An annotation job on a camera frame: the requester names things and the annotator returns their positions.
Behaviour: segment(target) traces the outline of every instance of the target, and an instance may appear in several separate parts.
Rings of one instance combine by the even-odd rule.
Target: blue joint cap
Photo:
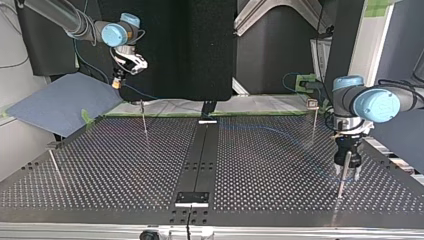
[[[139,17],[132,15],[130,13],[122,13],[121,14],[121,21],[127,22],[137,28],[140,28],[141,20]]]
[[[386,89],[371,89],[360,94],[353,109],[361,118],[377,123],[387,122],[400,111],[399,98]]]
[[[340,77],[334,80],[333,84],[333,92],[342,89],[347,88],[351,86],[362,86],[364,85],[364,79],[361,76],[346,76],[346,77]]]
[[[102,39],[110,47],[122,46],[128,41],[127,31],[119,24],[110,23],[103,28]]]

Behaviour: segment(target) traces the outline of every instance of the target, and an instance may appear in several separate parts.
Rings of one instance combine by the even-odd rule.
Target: perforated metal table
[[[361,178],[337,200],[332,133],[312,121],[149,118],[146,134],[141,118],[102,119],[53,151],[57,168],[46,153],[0,183],[0,238],[34,223],[424,229],[424,188],[366,142]],[[176,208],[180,192],[207,192],[209,207]]]

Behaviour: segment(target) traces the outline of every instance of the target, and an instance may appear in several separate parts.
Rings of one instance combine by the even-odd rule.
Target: white wall
[[[361,19],[349,75],[362,76],[366,86],[374,85],[392,12],[393,4],[387,7],[385,16]]]
[[[13,0],[0,0],[14,6]],[[15,26],[16,16],[2,8]],[[13,67],[1,68],[22,62],[27,51],[22,36],[0,12],[0,112],[47,85],[45,77],[32,74],[30,62]],[[46,144],[53,141],[53,135],[39,128],[22,123],[0,114],[0,181],[35,159],[45,151]]]

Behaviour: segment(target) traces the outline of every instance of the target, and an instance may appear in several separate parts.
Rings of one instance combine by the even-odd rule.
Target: blue cloth
[[[6,112],[23,122],[69,137],[90,118],[102,115],[122,102],[111,86],[81,73],[68,74],[32,94]]]

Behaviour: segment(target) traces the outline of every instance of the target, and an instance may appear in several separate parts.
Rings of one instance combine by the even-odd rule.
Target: robotic arm
[[[17,0],[17,5],[31,8],[62,27],[74,39],[91,41],[93,46],[97,42],[110,46],[111,55],[119,66],[112,84],[116,89],[121,87],[127,73],[136,75],[147,68],[147,62],[135,53],[135,44],[144,34],[143,30],[139,30],[140,19],[137,16],[122,13],[117,23],[94,22],[67,0]]]
[[[334,131],[338,151],[334,156],[336,172],[341,175],[339,197],[346,181],[347,169],[355,170],[359,178],[362,159],[358,147],[368,135],[373,123],[384,123],[399,112],[424,107],[424,58],[413,72],[412,81],[380,80],[379,85],[365,87],[360,76],[341,77],[334,81]]]

